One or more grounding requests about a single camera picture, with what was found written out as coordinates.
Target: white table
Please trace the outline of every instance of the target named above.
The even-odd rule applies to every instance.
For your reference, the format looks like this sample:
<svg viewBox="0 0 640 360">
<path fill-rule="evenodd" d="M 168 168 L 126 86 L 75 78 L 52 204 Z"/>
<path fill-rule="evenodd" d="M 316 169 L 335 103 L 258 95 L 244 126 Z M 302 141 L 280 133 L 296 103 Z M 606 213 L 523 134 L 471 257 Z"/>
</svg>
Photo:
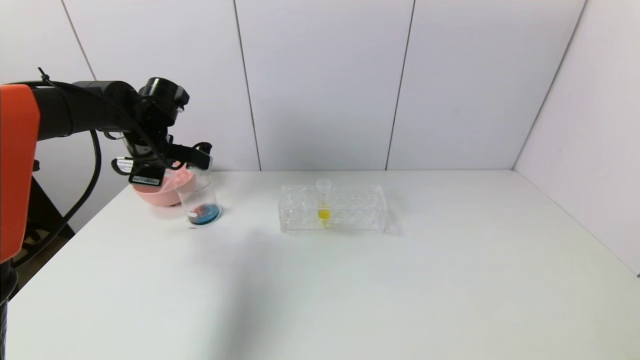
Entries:
<svg viewBox="0 0 640 360">
<path fill-rule="evenodd" d="M 319 177 L 382 185 L 393 233 L 280 233 L 280 187 Z M 640 279 L 514 172 L 216 182 L 195 229 L 111 201 L 10 302 L 8 359 L 640 359 Z"/>
</svg>

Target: white wall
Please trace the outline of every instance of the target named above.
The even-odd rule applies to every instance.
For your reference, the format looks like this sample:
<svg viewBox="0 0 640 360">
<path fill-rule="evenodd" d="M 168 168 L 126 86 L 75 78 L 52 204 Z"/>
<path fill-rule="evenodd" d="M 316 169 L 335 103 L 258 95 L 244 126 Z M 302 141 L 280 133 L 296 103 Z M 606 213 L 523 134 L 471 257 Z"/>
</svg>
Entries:
<svg viewBox="0 0 640 360">
<path fill-rule="evenodd" d="M 640 1 L 589 0 L 516 164 L 640 273 Z"/>
<path fill-rule="evenodd" d="M 92 80 L 80 47 L 59 1 L 3 0 L 0 5 L 0 83 L 40 80 L 37 67 L 51 79 L 72 83 Z M 92 196 L 69 222 L 79 230 L 100 211 L 127 180 L 107 159 L 122 154 L 120 142 L 100 136 L 102 171 Z M 88 133 L 38 142 L 36 180 L 63 215 L 80 198 L 93 172 L 93 145 Z"/>
<path fill-rule="evenodd" d="M 512 168 L 583 4 L 417 1 L 388 169 Z"/>
<path fill-rule="evenodd" d="M 413 0 L 237 0 L 263 170 L 383 170 Z"/>
</svg>

